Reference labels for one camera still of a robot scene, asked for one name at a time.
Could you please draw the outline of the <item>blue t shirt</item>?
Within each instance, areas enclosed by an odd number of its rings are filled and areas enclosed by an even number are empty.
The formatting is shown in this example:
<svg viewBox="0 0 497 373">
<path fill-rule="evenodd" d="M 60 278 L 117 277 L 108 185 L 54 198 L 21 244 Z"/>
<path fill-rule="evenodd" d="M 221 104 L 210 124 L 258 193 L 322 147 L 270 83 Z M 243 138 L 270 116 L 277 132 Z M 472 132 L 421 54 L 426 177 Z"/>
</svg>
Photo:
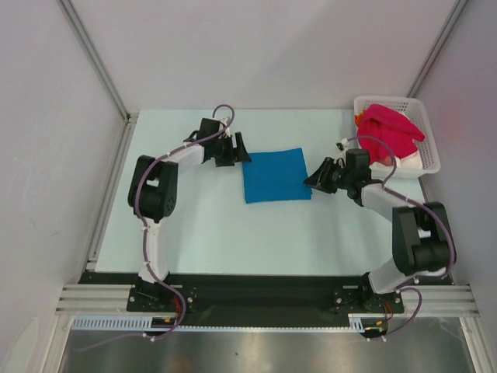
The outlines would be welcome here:
<svg viewBox="0 0 497 373">
<path fill-rule="evenodd" d="M 302 148 L 249 156 L 251 161 L 242 163 L 247 204 L 311 199 L 311 188 L 304 185 L 308 171 Z"/>
</svg>

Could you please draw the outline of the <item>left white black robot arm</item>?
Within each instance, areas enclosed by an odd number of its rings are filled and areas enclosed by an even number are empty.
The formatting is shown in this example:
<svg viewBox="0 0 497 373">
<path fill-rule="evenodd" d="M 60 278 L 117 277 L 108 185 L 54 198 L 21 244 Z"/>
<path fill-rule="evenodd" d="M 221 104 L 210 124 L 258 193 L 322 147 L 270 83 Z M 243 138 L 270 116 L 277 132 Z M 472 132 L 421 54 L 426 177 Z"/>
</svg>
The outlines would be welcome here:
<svg viewBox="0 0 497 373">
<path fill-rule="evenodd" d="M 200 128 L 178 147 L 157 158 L 138 158 L 128 192 L 128 204 L 143 224 L 143 265 L 139 278 L 149 286 L 145 302 L 161 311 L 170 305 L 172 292 L 161 284 L 169 275 L 167 260 L 159 252 L 158 236 L 162 220 L 171 216 L 178 199 L 179 174 L 213 160 L 216 167 L 250 162 L 242 134 L 232 134 L 233 117 L 203 118 Z"/>
</svg>

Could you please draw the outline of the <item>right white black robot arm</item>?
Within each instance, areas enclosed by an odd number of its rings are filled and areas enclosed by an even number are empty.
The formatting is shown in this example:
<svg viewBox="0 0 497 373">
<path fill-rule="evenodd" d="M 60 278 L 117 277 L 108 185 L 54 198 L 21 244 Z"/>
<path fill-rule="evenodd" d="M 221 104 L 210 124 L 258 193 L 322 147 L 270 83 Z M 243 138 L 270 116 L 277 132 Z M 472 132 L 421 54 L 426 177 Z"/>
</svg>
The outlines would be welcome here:
<svg viewBox="0 0 497 373">
<path fill-rule="evenodd" d="M 421 204 L 374 179 L 368 151 L 350 149 L 340 159 L 326 158 L 304 185 L 327 194 L 344 190 L 356 204 L 391 223 L 391 258 L 364 275 L 365 288 L 358 292 L 364 310 L 376 312 L 387 293 L 418 277 L 450 274 L 457 254 L 445 207 Z"/>
</svg>

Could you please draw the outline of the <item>white t shirt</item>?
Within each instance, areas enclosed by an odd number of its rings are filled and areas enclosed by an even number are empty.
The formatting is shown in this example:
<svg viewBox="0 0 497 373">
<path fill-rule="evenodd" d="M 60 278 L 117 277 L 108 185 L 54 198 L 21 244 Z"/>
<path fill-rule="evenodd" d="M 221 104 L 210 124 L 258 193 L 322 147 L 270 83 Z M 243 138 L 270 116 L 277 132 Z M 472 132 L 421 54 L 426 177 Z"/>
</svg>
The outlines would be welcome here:
<svg viewBox="0 0 497 373">
<path fill-rule="evenodd" d="M 404 158 L 399 158 L 395 157 L 395 161 L 392 160 L 392 158 L 387 157 L 386 159 L 382 160 L 381 162 L 374 162 L 372 166 L 374 167 L 379 167 L 379 168 L 393 168 L 394 164 L 397 165 L 397 168 L 400 169 L 422 169 L 423 164 L 422 164 L 422 159 L 419 151 L 412 153 L 411 155 L 408 155 Z"/>
</svg>

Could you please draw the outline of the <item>pink t shirt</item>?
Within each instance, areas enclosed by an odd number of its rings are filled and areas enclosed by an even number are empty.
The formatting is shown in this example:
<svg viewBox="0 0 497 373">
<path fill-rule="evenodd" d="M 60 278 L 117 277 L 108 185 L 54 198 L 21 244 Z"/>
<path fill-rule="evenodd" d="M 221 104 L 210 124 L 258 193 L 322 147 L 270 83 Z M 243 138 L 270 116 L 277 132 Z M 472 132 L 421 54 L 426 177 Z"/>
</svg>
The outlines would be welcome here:
<svg viewBox="0 0 497 373">
<path fill-rule="evenodd" d="M 370 155 L 370 164 L 381 162 L 390 152 L 377 138 L 392 151 L 395 157 L 404 158 L 418 151 L 417 142 L 423 142 L 426 136 L 402 113 L 380 104 L 372 104 L 365 111 L 357 127 L 360 147 Z"/>
</svg>

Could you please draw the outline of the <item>white plastic basket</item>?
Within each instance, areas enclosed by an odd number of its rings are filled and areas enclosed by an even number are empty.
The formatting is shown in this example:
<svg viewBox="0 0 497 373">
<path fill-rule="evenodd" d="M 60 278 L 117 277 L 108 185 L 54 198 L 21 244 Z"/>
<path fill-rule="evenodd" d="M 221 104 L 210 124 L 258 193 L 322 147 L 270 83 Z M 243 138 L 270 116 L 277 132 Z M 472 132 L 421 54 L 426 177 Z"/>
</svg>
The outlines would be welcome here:
<svg viewBox="0 0 497 373">
<path fill-rule="evenodd" d="M 440 157 L 436 149 L 432 128 L 426 109 L 418 99 L 404 96 L 357 96 L 354 99 L 354 114 L 366 110 L 372 104 L 380 104 L 404 114 L 425 136 L 423 142 L 417 142 L 418 151 L 421 155 L 422 169 L 400 169 L 397 168 L 394 176 L 404 179 L 417 179 L 425 174 L 434 174 L 440 171 Z M 385 176 L 392 168 L 379 168 L 371 164 L 375 176 Z"/>
</svg>

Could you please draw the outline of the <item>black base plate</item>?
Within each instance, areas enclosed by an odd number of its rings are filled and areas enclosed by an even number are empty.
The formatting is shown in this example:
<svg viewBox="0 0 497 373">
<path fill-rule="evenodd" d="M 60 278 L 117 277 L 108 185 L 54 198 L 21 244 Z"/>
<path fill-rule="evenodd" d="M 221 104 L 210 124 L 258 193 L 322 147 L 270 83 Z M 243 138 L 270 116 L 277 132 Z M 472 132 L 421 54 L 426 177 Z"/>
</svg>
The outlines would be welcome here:
<svg viewBox="0 0 497 373">
<path fill-rule="evenodd" d="M 422 295 L 416 286 L 376 295 L 364 277 L 302 277 L 170 274 L 164 285 L 146 284 L 133 274 L 85 273 L 77 284 L 129 284 L 123 316 L 164 316 L 179 327 L 196 322 L 263 318 L 324 319 L 328 314 L 419 315 Z"/>
</svg>

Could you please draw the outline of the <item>aluminium frame rail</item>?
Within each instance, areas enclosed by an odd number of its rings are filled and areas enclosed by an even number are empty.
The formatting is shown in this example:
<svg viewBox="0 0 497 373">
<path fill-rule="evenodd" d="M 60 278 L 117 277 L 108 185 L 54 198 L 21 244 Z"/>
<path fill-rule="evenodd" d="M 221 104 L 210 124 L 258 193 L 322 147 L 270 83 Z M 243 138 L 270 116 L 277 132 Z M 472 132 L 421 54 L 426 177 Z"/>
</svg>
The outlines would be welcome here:
<svg viewBox="0 0 497 373">
<path fill-rule="evenodd" d="M 129 284 L 67 284 L 56 312 L 73 315 L 124 315 L 133 287 Z M 479 311 L 468 285 L 418 286 L 422 295 L 420 317 L 478 318 Z"/>
</svg>

